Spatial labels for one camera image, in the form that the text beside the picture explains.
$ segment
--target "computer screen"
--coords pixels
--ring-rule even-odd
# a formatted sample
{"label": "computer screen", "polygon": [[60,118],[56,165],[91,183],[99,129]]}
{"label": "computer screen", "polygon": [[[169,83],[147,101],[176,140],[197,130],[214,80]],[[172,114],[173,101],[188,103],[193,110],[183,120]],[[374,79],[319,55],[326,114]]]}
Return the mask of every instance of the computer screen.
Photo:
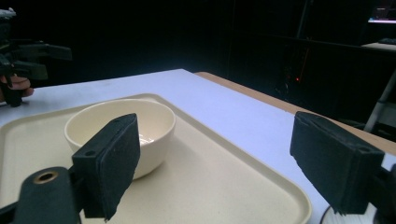
{"label": "computer screen", "polygon": [[368,22],[396,23],[396,0],[379,0]]}

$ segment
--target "hand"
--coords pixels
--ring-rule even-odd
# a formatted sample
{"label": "hand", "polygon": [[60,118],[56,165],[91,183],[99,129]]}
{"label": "hand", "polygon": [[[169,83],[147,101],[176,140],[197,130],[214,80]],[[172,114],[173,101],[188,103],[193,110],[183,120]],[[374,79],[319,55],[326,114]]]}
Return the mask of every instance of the hand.
{"label": "hand", "polygon": [[[4,76],[0,76],[0,81],[3,83],[7,83],[6,78]],[[30,96],[35,91],[33,88],[30,87],[30,80],[26,77],[11,77],[12,81],[12,90],[23,91],[22,97]],[[0,91],[0,102],[4,102],[4,95]]]}

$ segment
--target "tray rim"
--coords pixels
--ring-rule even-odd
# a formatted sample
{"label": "tray rim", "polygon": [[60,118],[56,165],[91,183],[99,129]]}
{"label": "tray rim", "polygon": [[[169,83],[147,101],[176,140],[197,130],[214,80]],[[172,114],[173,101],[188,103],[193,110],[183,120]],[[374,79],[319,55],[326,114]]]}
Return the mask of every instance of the tray rim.
{"label": "tray rim", "polygon": [[[113,101],[113,100],[119,100],[119,99],[152,99],[157,101],[158,103],[165,104],[169,106],[172,110],[174,110],[175,114],[177,114],[178,117],[183,118],[184,120],[188,120],[188,123],[199,130],[201,133],[203,133],[207,138],[215,141],[221,147],[227,148],[227,150],[232,153],[235,157],[237,157],[239,160],[241,160],[243,163],[245,163],[248,167],[252,168],[256,172],[258,172],[260,175],[264,175],[270,179],[274,184],[277,186],[281,187],[284,189],[284,186],[282,184],[287,184],[289,187],[292,187],[293,191],[290,192],[294,198],[303,198],[304,202],[300,202],[301,204],[305,204],[307,207],[304,209],[306,210],[306,214],[304,219],[302,219],[303,223],[307,223],[309,219],[312,216],[312,203],[306,194],[304,190],[299,187],[294,181],[290,180],[288,177],[282,175],[280,172],[277,170],[273,169],[272,167],[268,166],[265,162],[262,162],[258,160],[256,157],[253,155],[249,154],[246,152],[244,149],[236,145],[233,141],[225,138],[221,134],[217,133],[216,131],[212,130],[211,128],[207,127],[205,124],[200,122],[198,119],[192,117],[188,113],[184,112],[180,108],[178,108],[176,105],[173,105],[171,102],[167,101],[165,98],[161,97],[161,95],[156,94],[156,93],[150,93],[150,92],[145,92],[145,93],[139,93],[135,95],[130,95],[130,96],[125,96],[125,97],[120,97],[120,98],[115,98],[115,99],[110,99],[110,100],[104,100],[104,101],[98,101],[96,103],[91,103],[91,104],[86,104],[86,105],[78,105],[66,109],[60,109],[60,110],[54,110],[50,112],[45,112],[45,113],[40,113],[40,114],[35,114],[32,116],[27,116],[24,118],[20,119],[14,119],[3,126],[0,126],[0,142],[4,142],[4,135],[2,134],[5,132],[7,129],[12,128],[14,125],[18,125],[19,123],[23,123],[25,120],[30,120],[30,119],[40,119],[44,118],[47,115],[65,115],[69,113],[75,113],[76,111],[79,111],[80,109],[83,109],[85,107],[88,107],[90,105],[96,105],[100,104],[102,102],[107,102],[107,101]],[[0,146],[0,160],[4,159],[4,150],[3,146]],[[0,181],[2,180],[2,167],[0,167]]]}

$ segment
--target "bowl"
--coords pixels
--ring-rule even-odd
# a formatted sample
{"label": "bowl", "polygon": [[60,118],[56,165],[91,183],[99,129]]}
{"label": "bowl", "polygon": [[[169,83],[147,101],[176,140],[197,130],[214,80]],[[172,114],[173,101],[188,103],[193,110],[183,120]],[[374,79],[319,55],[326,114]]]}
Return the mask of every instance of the bowl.
{"label": "bowl", "polygon": [[64,136],[77,152],[111,120],[136,113],[140,159],[134,179],[149,174],[165,159],[174,135],[176,115],[166,105],[143,99],[119,99],[91,105],[73,115],[64,126]]}

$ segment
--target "tray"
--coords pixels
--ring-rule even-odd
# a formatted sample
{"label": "tray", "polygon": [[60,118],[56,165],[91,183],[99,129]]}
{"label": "tray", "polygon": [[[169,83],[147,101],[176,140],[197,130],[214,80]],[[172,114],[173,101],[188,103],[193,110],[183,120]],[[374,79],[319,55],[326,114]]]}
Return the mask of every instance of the tray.
{"label": "tray", "polygon": [[[177,115],[165,162],[134,180],[108,223],[306,223],[305,193],[276,171],[155,94],[127,98],[168,105]],[[35,171],[72,165],[64,125],[80,106],[17,119],[0,128],[0,206],[16,202]],[[104,223],[101,218],[82,223]]]}

